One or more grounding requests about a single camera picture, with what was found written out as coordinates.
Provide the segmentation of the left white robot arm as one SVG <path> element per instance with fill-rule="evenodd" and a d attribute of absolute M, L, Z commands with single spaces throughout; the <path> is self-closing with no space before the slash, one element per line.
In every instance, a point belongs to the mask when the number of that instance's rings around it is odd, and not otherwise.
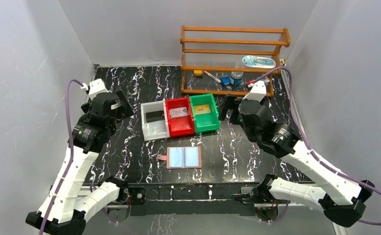
<path fill-rule="evenodd" d="M 122 91 L 103 91 L 81 106 L 84 114 L 74 126 L 64 163 L 50 192 L 25 222 L 49 235 L 80 235 L 86 223 L 112 202 L 126 203 L 128 184 L 110 176 L 91 194 L 78 198 L 86 175 L 123 119 L 133 115 Z"/>

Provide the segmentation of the black card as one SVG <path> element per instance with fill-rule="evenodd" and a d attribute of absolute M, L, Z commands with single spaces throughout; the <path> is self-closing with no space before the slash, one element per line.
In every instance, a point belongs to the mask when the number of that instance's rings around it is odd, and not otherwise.
<path fill-rule="evenodd" d="M 165 120 L 164 111 L 160 110 L 160 111 L 147 112 L 145 113 L 145 120 L 147 123 Z"/>

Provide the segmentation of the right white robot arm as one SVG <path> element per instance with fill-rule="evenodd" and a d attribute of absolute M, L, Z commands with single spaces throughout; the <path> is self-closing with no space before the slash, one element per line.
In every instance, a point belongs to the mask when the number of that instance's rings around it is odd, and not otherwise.
<path fill-rule="evenodd" d="M 224 120 L 229 110 L 232 111 L 230 123 L 241 126 L 250 142 L 294 166 L 314 182 L 314 185 L 294 183 L 267 174 L 249 192 L 252 200 L 265 203 L 286 200 L 302 204 L 346 228 L 362 218 L 365 201 L 372 195 L 372 190 L 341 177 L 340 170 L 331 172 L 326 169 L 323 161 L 311 155 L 295 128 L 272 120 L 271 111 L 263 101 L 227 95 L 220 105 L 219 120 Z"/>

